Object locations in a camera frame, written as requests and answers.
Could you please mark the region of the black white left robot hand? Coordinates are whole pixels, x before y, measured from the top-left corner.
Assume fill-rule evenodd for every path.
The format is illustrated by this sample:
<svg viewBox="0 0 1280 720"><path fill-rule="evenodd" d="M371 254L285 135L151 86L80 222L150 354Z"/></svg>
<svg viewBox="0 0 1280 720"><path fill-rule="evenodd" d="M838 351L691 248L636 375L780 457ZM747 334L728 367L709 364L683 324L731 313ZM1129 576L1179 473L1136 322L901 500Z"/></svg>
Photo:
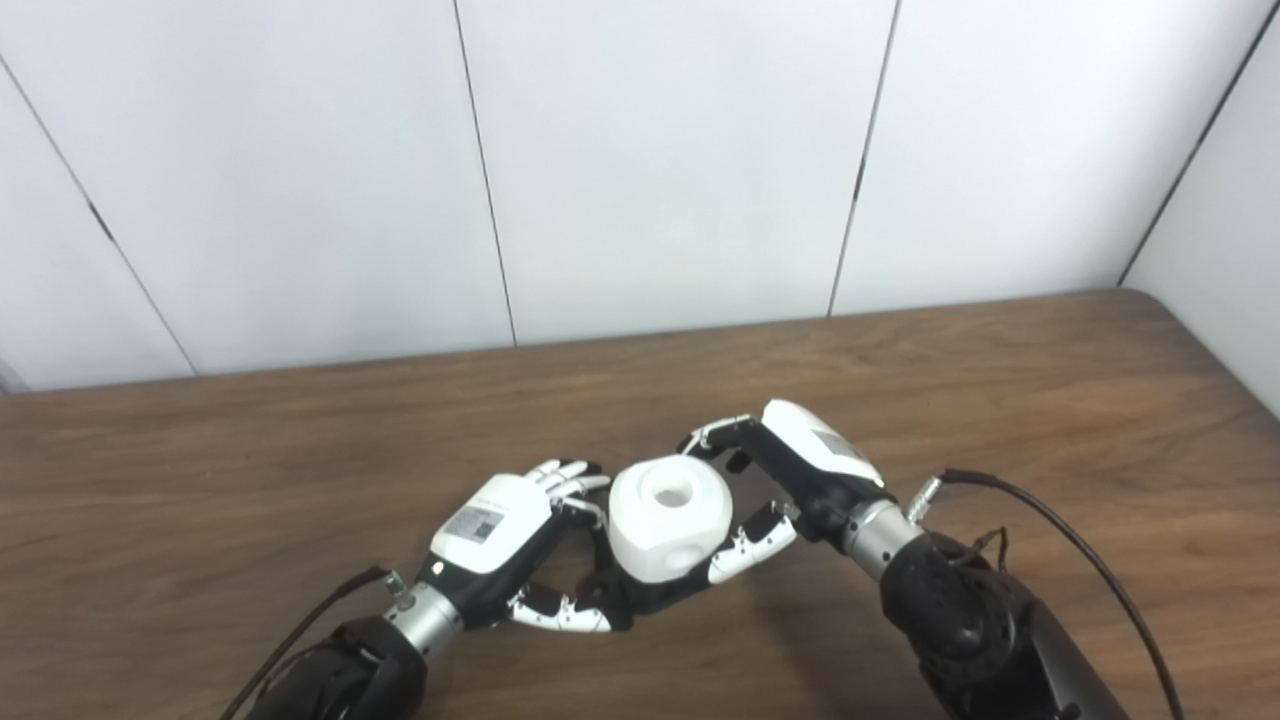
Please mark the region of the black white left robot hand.
<svg viewBox="0 0 1280 720"><path fill-rule="evenodd" d="M538 584L532 577L573 529L607 537L590 501L613 480L595 462L552 459L486 480L435 532L413 596L462 632L515 621L552 632L628 632L634 616Z"/></svg>

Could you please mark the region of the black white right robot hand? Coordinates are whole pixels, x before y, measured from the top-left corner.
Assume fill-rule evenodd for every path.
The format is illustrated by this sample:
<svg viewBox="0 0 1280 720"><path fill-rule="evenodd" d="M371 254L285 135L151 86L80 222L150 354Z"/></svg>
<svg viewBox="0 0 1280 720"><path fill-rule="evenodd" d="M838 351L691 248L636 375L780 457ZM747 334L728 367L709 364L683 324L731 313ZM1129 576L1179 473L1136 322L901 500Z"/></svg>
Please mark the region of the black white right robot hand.
<svg viewBox="0 0 1280 720"><path fill-rule="evenodd" d="M800 537L829 544L876 582L883 577L883 553L855 550L854 543L869 519L895 498L876 468L805 407L773 398L760 416L731 416L696 428L678 451L703 460L730 451L731 473L756 465L791 498Z"/></svg>

